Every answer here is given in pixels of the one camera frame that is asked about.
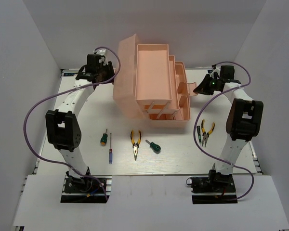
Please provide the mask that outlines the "black green precision screwdriver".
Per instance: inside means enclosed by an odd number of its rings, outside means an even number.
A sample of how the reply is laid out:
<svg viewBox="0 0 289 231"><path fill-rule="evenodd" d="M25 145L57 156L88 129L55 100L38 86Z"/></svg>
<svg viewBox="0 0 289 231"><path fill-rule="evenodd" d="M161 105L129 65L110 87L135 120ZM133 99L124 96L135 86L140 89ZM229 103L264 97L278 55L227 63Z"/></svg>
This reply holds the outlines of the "black green precision screwdriver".
<svg viewBox="0 0 289 231"><path fill-rule="evenodd" d="M197 126L196 129L197 129L199 144L202 144L202 130L201 130L200 126Z"/></svg>

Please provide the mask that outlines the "small yellow pliers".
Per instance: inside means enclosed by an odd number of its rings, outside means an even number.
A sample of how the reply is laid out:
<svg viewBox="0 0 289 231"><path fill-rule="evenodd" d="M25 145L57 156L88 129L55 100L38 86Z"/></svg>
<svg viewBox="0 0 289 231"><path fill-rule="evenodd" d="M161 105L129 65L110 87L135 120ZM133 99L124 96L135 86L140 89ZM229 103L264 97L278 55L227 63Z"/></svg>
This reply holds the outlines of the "small yellow pliers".
<svg viewBox="0 0 289 231"><path fill-rule="evenodd" d="M203 146L206 147L208 138L213 133L213 131L215 129L215 123L214 122L212 123L212 126L211 126L209 131L205 130L204 124L205 124L205 119L202 120L201 126L200 126L201 127L201 131L202 131L202 136L203 136L203 138L202 138L202 147Z"/></svg>

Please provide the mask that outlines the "pink plastic toolbox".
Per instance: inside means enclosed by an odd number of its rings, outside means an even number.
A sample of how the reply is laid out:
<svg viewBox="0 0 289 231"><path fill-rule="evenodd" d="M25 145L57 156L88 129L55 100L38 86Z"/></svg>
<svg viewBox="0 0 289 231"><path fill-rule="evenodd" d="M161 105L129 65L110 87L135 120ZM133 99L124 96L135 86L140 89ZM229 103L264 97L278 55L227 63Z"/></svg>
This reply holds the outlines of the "pink plastic toolbox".
<svg viewBox="0 0 289 231"><path fill-rule="evenodd" d="M197 83L187 81L185 65L169 53L169 45L142 44L134 34L119 42L118 57L113 100L121 112L152 127L184 128Z"/></svg>

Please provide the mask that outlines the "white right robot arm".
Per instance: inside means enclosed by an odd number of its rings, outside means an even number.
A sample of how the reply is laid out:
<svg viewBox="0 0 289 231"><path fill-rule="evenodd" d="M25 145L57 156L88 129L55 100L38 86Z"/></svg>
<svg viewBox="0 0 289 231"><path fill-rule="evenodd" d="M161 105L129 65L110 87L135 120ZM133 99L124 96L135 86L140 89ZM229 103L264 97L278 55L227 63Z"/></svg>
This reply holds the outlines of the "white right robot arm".
<svg viewBox="0 0 289 231"><path fill-rule="evenodd" d="M208 187L219 192L232 180L236 161L253 137L260 131L263 102L252 99L242 84L235 79L235 63L221 62L212 66L202 82L193 90L196 94L225 95L231 103L231 109L226 121L227 138L223 150L209 171Z"/></svg>

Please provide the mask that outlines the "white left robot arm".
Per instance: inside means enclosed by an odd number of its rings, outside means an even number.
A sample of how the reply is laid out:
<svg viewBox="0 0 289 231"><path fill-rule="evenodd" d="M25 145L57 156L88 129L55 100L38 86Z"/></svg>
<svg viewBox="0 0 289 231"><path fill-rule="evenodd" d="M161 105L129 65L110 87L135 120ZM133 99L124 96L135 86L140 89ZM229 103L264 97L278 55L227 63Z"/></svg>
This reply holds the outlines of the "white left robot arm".
<svg viewBox="0 0 289 231"><path fill-rule="evenodd" d="M87 177L90 169L85 164L81 152L81 130L78 115L88 97L94 92L92 84L108 81L115 75L111 61L104 54L87 55L87 63L81 67L75 77L75 90L55 110L49 110L46 115L48 142L54 146L68 164L68 176L77 178L76 187L81 192L87 192L92 187L92 180Z"/></svg>

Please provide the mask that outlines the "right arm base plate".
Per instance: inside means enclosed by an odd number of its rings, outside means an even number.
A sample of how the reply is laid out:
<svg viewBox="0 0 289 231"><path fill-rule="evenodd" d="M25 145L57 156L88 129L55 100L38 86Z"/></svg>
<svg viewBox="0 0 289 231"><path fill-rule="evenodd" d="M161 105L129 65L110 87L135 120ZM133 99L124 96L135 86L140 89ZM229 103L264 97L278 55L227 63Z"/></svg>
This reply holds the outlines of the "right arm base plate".
<svg viewBox="0 0 289 231"><path fill-rule="evenodd" d="M208 177L189 177L186 180L187 187L191 188L192 204L216 205L237 204L237 194L234 180L229 184L209 183Z"/></svg>

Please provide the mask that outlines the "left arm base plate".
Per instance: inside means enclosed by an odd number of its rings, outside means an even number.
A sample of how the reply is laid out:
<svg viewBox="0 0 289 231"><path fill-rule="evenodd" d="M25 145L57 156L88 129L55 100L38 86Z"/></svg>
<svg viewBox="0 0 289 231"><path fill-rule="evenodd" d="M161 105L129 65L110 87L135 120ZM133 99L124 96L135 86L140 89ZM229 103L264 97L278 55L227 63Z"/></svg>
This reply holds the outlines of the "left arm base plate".
<svg viewBox="0 0 289 231"><path fill-rule="evenodd" d="M100 176L94 179L74 179L65 176L60 203L105 204L110 197L112 177Z"/></svg>

